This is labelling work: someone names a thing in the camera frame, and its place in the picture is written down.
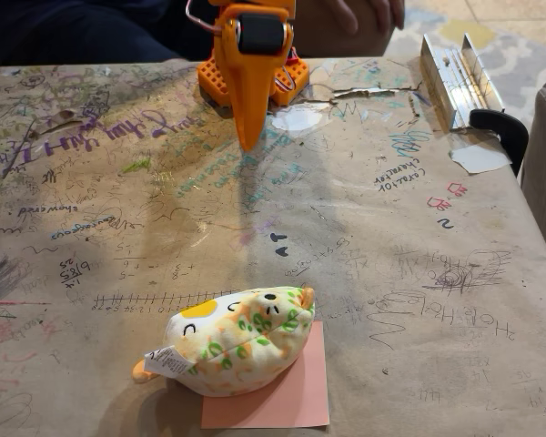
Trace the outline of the person hand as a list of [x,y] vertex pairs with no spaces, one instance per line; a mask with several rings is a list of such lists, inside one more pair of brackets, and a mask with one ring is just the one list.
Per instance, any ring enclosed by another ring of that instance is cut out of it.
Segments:
[[[338,19],[340,26],[350,35],[355,35],[359,29],[359,18],[344,0],[327,1],[332,14]],[[400,0],[369,0],[365,4],[370,7],[375,16],[380,33],[386,34],[391,28],[404,29],[405,2]]]

